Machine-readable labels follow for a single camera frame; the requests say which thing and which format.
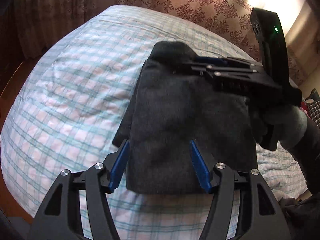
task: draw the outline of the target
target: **silver bolt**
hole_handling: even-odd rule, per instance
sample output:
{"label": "silver bolt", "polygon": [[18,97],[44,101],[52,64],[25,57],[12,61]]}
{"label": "silver bolt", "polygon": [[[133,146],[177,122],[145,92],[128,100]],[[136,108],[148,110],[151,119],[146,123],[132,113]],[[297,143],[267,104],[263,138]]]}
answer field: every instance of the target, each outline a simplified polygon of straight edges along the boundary
{"label": "silver bolt", "polygon": [[218,169],[224,169],[224,168],[226,167],[226,165],[225,165],[224,163],[217,163],[217,164],[216,164],[216,167],[217,167]]}
{"label": "silver bolt", "polygon": [[259,175],[259,171],[258,171],[257,169],[252,169],[252,170],[251,170],[251,173],[252,173],[253,175]]}
{"label": "silver bolt", "polygon": [[69,174],[69,170],[62,170],[60,174],[62,176],[67,176]]}
{"label": "silver bolt", "polygon": [[97,169],[97,170],[101,170],[103,168],[103,163],[96,163],[94,165],[94,168]]}

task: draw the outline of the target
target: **folded shirt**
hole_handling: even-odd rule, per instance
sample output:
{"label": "folded shirt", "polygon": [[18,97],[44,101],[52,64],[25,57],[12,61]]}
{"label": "folded shirt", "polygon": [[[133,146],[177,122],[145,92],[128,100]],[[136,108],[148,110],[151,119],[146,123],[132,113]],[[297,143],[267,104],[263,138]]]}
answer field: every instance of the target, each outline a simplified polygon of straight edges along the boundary
{"label": "folded shirt", "polygon": [[195,140],[233,170],[257,168],[245,98],[215,92],[203,77],[177,72],[197,54],[182,42],[158,42],[145,61],[113,140],[130,140],[126,186],[141,194],[203,192],[189,152]]}

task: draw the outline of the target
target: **bed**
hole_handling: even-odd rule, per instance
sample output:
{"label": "bed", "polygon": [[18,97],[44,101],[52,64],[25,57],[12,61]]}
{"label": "bed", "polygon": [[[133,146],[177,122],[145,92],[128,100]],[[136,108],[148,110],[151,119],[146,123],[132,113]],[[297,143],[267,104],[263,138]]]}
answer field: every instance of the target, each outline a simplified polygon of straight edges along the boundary
{"label": "bed", "polygon": [[[129,104],[144,60],[158,41],[183,41],[207,57],[244,51],[186,20],[145,8],[116,5],[58,41],[39,60],[17,96],[1,132],[1,168],[16,201],[34,217],[63,169],[88,169],[116,148],[111,141]],[[259,170],[279,200],[307,190],[298,163],[278,146],[257,145]],[[108,195],[121,239],[198,239],[210,195],[139,195],[120,186]],[[85,192],[84,235],[91,237]],[[228,238],[239,210],[235,192]]]}

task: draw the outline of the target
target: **gray glove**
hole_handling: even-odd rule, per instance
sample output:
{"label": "gray glove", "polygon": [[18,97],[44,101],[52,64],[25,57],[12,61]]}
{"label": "gray glove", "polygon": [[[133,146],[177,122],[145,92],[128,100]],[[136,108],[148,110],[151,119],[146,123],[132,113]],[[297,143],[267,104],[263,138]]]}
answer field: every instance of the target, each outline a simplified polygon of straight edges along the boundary
{"label": "gray glove", "polygon": [[278,141],[285,149],[296,146],[307,129],[307,116],[296,106],[277,106],[262,114],[251,111],[250,118],[257,143],[261,143],[263,136],[267,134],[267,125],[274,126],[269,149],[271,151],[276,150]]}

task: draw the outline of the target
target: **plaid pillow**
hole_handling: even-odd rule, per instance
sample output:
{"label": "plaid pillow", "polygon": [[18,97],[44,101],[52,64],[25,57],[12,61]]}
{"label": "plaid pillow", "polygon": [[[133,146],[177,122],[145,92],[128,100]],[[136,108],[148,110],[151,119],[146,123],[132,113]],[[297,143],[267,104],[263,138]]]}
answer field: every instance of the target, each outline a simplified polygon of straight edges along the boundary
{"label": "plaid pillow", "polygon": [[307,103],[306,105],[308,107],[310,118],[320,129],[320,101],[314,101],[312,103]]}

